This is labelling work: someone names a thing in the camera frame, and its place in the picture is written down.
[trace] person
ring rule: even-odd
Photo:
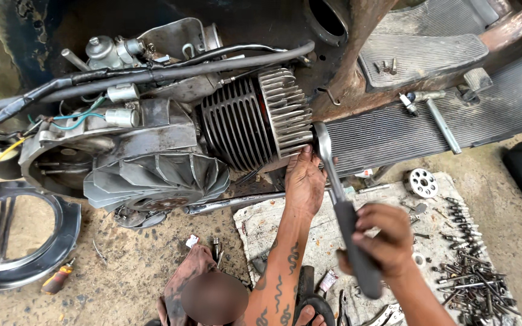
[[[310,145],[290,160],[285,176],[285,209],[265,274],[251,292],[245,313],[233,325],[292,325],[309,228],[324,196],[327,174],[319,170],[319,164],[320,159]],[[357,216],[352,241],[377,260],[408,325],[454,326],[454,321],[434,297],[412,260],[413,236],[408,215],[389,205],[366,204],[358,209]],[[373,227],[381,229],[376,237],[364,235]],[[340,269],[352,274],[345,252],[338,252],[338,257]],[[306,325],[314,317],[314,308],[307,305],[301,310],[295,326]],[[316,316],[311,326],[326,326],[323,316]]]

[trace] orange screwdriver handle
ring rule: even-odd
[[[73,270],[72,266],[63,265],[56,274],[42,285],[42,291],[50,295],[60,292],[64,287],[64,282],[66,282]]]

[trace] yellow wire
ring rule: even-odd
[[[7,153],[11,152],[14,148],[16,148],[17,146],[19,146],[21,143],[25,142],[25,139],[28,139],[28,138],[31,138],[31,137],[33,137],[33,135],[31,135],[31,136],[27,136],[27,137],[25,137],[25,138],[21,138],[21,139],[18,140],[15,144],[9,146],[8,149],[4,150],[4,151],[1,153],[1,155],[0,155],[0,160],[1,160],[2,158],[4,158],[4,156],[5,156]]]

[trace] wrench handle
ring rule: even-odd
[[[352,242],[352,234],[356,231],[358,219],[354,204],[351,201],[339,201],[334,205],[333,210],[342,231],[343,241],[346,243],[348,260],[362,293],[369,299],[379,299],[382,296],[380,268],[370,255]]]

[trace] tattooed arm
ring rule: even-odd
[[[308,145],[289,161],[285,176],[285,210],[267,259],[265,275],[250,294],[245,315],[237,324],[292,324],[309,226],[324,197],[326,175],[317,168],[320,159],[312,152]],[[322,322],[323,317],[318,316],[313,325]]]

